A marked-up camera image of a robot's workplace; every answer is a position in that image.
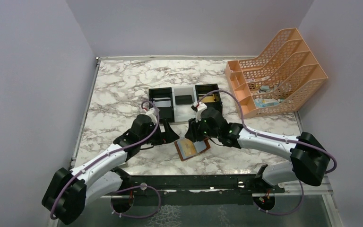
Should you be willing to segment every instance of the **purple cable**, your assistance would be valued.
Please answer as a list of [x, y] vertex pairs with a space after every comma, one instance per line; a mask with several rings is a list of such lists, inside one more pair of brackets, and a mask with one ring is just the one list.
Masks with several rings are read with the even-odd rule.
[[[267, 139], [285, 142], [284, 139], [281, 139], [281, 138], [278, 138], [278, 137], [269, 136], [269, 135], [265, 135], [265, 134], [262, 134], [262, 133], [256, 133], [255, 131], [249, 129], [245, 125], [245, 123], [244, 123], [244, 119], [243, 119], [243, 109], [242, 109], [242, 106], [239, 103], [239, 100], [237, 100], [237, 98], [234, 97], [234, 95], [232, 95], [232, 93], [230, 93], [228, 91], [224, 91], [224, 90], [213, 90], [211, 92], [206, 93], [203, 97], [201, 97], [201, 99], [199, 99], [197, 103], [200, 103], [205, 97], [207, 97], [208, 95], [210, 95], [212, 93], [215, 93], [215, 92], [224, 92], [224, 93], [230, 95], [236, 101], [236, 103], [237, 103], [237, 105], [239, 106], [239, 109], [240, 109], [240, 116], [242, 117], [242, 125], [243, 125], [243, 128], [245, 130], [247, 130], [249, 133], [256, 134], [258, 136], [262, 136], [262, 137], [267, 138]], [[327, 151], [325, 151], [324, 149], [318, 148], [318, 147], [316, 147], [316, 146], [314, 146], [312, 144], [308, 144], [308, 143], [304, 143], [304, 142], [296, 141], [296, 140], [287, 140], [287, 142], [289, 142], [289, 143], [296, 143], [296, 144], [304, 145], [304, 146], [307, 146], [309, 148], [315, 149], [315, 150], [317, 150], [319, 152], [322, 152], [323, 154], [325, 154], [326, 156], [328, 156], [330, 159], [332, 159], [333, 160], [333, 167], [330, 170], [327, 170], [325, 173], [327, 173], [327, 174], [328, 173], [331, 173], [331, 172], [333, 172], [337, 168], [337, 161], [336, 161], [335, 157], [333, 155], [331, 155], [330, 153], [328, 153]]]
[[122, 190], [119, 190], [119, 191], [116, 191], [116, 192], [121, 193], [121, 192], [129, 191], [129, 190], [132, 190], [132, 189], [135, 189], [135, 188], [150, 188], [150, 189], [152, 189], [152, 190], [154, 190], [156, 192], [156, 194], [158, 195], [158, 207], [154, 210], [154, 212], [152, 212], [152, 213], [150, 213], [148, 215], [144, 215], [144, 216], [134, 216], [134, 215], [118, 213], [118, 212], [115, 211], [115, 208], [113, 208], [113, 204], [111, 203], [111, 208], [113, 210], [113, 213], [119, 215], [119, 217], [124, 216], [124, 217], [128, 217], [128, 218], [138, 218], [138, 219], [149, 218], [151, 216], [154, 216], [159, 211], [159, 209], [161, 208], [161, 194], [159, 194], [158, 190], [155, 189], [154, 187], [151, 187], [149, 185], [138, 185], [138, 186], [122, 189]]
[[128, 148], [131, 148], [131, 147], [134, 147], [134, 146], [136, 146], [136, 145], [139, 145], [139, 144], [141, 144], [141, 143], [144, 143], [145, 141], [147, 141], [154, 133], [155, 133], [155, 131], [156, 131], [156, 129], [158, 128], [158, 126], [159, 126], [159, 109], [155, 106], [155, 104], [153, 104], [152, 102], [150, 102], [150, 101], [143, 101], [142, 103], [141, 103], [141, 107], [143, 107], [143, 105], [144, 105], [144, 103], [149, 103], [149, 104], [151, 104], [154, 108], [155, 108], [155, 110], [156, 110], [156, 121], [157, 121], [157, 124], [155, 125], [155, 128], [154, 128], [154, 130], [147, 136], [147, 137], [145, 137], [144, 139], [142, 139], [142, 140], [140, 140], [140, 141], [138, 141], [138, 142], [136, 142], [136, 143], [133, 143], [133, 144], [130, 144], [130, 145], [127, 145], [127, 146], [125, 146], [125, 147], [122, 147], [122, 148], [119, 148], [119, 149], [116, 149], [116, 150], [113, 150], [113, 151], [111, 151], [111, 152], [109, 152], [106, 156], [105, 155], [103, 155], [103, 156], [101, 156], [101, 157], [99, 157], [99, 158], [97, 158], [95, 161], [93, 161], [92, 163], [90, 163], [89, 165], [87, 165], [84, 169], [82, 169], [82, 170], [80, 170], [80, 172], [78, 172], [78, 173], [76, 173], [66, 184], [65, 184], [65, 186], [62, 188], [62, 190], [61, 190], [61, 192], [59, 193], [59, 195], [58, 195], [58, 197], [56, 197], [56, 199], [55, 199], [55, 202], [53, 203], [53, 205], [52, 205], [52, 208], [51, 208], [51, 214], [50, 214], [50, 216], [51, 216], [51, 219], [53, 219], [53, 220], [55, 220], [55, 219], [58, 219], [57, 217], [55, 217], [55, 215], [54, 215], [54, 213], [55, 213], [55, 210], [56, 210], [56, 206], [58, 205], [58, 203], [59, 203], [59, 200], [61, 199], [61, 197], [62, 197], [62, 195], [64, 194], [64, 192], [66, 191], [66, 189], [70, 186], [70, 184], [78, 177], [78, 176], [80, 176], [81, 174], [82, 174], [82, 171], [83, 170], [88, 170], [89, 168], [91, 168], [92, 166], [94, 166], [96, 163], [98, 163], [99, 161], [101, 161], [103, 158], [106, 158], [107, 156], [109, 156], [109, 155], [111, 155], [111, 154], [113, 154], [113, 153], [116, 153], [116, 152], [119, 152], [119, 151], [123, 151], [123, 150], [125, 150], [125, 149], [128, 149]]
[[300, 197], [300, 202], [298, 203], [298, 205], [291, 211], [288, 212], [281, 212], [281, 213], [276, 213], [276, 212], [272, 212], [272, 211], [268, 211], [268, 210], [264, 210], [262, 208], [260, 208], [256, 203], [254, 203], [254, 205], [262, 212], [270, 214], [270, 215], [276, 215], [276, 216], [283, 216], [283, 215], [289, 215], [292, 214], [296, 211], [298, 211], [298, 209], [301, 207], [301, 205], [303, 204], [304, 201], [304, 188], [303, 188], [303, 184], [301, 183], [301, 181], [298, 181], [300, 183], [300, 187], [301, 187], [301, 197]]

